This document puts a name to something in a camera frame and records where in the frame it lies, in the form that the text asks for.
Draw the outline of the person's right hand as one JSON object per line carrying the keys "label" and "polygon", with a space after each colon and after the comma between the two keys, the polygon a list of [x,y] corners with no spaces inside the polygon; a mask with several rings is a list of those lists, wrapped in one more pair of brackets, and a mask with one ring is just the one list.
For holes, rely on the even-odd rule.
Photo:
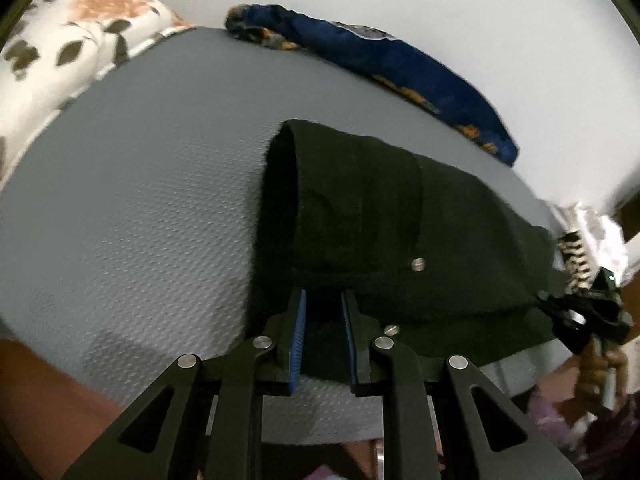
{"label": "person's right hand", "polygon": [[[608,376],[615,373],[615,387],[610,389],[605,405],[603,393]],[[596,343],[591,341],[579,360],[579,374],[574,389],[575,400],[588,412],[597,416],[613,416],[627,402],[628,358],[620,346],[613,346],[608,351],[597,350]]]}

